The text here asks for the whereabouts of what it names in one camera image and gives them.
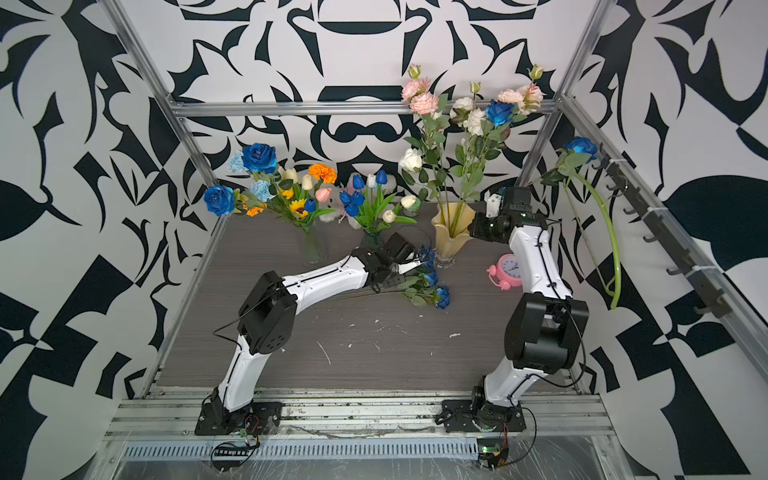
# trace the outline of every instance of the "hanging blue rose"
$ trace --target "hanging blue rose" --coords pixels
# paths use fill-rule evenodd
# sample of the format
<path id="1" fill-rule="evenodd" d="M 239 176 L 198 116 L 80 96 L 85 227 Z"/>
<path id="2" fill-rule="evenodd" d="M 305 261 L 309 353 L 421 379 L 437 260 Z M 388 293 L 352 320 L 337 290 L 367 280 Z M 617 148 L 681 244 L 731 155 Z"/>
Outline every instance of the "hanging blue rose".
<path id="1" fill-rule="evenodd" d="M 589 161 L 593 161 L 597 158 L 594 154 L 598 152 L 598 146 L 593 144 L 592 140 L 586 137 L 576 137 L 566 143 L 563 148 L 566 150 L 573 150 L 577 154 L 592 154 Z"/>

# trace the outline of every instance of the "clock face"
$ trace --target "clock face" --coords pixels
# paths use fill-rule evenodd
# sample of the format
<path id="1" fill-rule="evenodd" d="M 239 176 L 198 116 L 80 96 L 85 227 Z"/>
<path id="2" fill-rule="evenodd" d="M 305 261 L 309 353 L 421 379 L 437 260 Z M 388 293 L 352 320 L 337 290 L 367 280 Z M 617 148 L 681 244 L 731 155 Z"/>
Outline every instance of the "clock face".
<path id="1" fill-rule="evenodd" d="M 502 270 L 509 276 L 520 278 L 520 266 L 518 265 L 518 261 L 512 256 L 502 260 Z"/>

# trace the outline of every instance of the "clear vase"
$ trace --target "clear vase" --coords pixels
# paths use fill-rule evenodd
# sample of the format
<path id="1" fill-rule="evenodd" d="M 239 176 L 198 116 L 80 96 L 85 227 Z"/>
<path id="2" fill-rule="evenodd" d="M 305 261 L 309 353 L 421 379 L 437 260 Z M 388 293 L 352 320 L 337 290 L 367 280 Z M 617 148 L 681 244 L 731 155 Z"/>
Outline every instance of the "clear vase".
<path id="1" fill-rule="evenodd" d="M 323 265 L 328 260 L 325 239 L 314 225 L 296 228 L 296 244 L 304 265 Z"/>

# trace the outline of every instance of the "blue carnation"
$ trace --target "blue carnation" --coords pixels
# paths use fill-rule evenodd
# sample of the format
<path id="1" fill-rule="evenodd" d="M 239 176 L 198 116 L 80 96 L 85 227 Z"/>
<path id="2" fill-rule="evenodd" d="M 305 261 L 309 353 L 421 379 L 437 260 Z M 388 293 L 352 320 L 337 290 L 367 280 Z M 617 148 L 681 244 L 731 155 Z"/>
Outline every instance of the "blue carnation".
<path id="1" fill-rule="evenodd" d="M 227 171 L 230 175 L 247 174 L 248 169 L 243 165 L 243 151 L 238 150 L 227 161 Z"/>
<path id="2" fill-rule="evenodd" d="M 270 182 L 265 180 L 259 180 L 254 182 L 248 189 L 256 199 L 265 204 L 267 201 L 272 200 L 275 196 L 270 193 Z"/>

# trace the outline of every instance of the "flower stem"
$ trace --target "flower stem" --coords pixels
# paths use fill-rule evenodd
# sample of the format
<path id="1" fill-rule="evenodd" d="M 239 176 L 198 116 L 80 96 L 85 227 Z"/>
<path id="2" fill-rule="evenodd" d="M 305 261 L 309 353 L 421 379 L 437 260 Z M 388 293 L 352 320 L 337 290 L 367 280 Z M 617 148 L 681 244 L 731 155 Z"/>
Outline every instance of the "flower stem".
<path id="1" fill-rule="evenodd" d="M 611 301 L 611 310 L 616 308 L 616 305 L 619 303 L 619 296 L 621 295 L 621 260 L 619 260 L 619 243 L 616 239 L 616 232 L 614 231 L 614 224 L 611 222 L 611 215 L 608 214 L 608 209 L 605 207 L 605 202 L 603 201 L 602 197 L 598 193 L 597 190 L 592 187 L 592 184 L 589 183 L 584 177 L 582 177 L 579 174 L 575 174 L 573 177 L 575 177 L 577 180 L 582 182 L 584 186 L 589 190 L 589 193 L 592 194 L 592 197 L 594 197 L 594 200 L 597 202 L 598 206 L 600 207 L 600 212 L 603 214 L 603 219 L 605 220 L 605 225 L 608 227 L 608 234 L 611 236 L 611 248 L 614 251 L 614 278 L 615 278 L 615 285 L 614 285 L 614 298 Z"/>

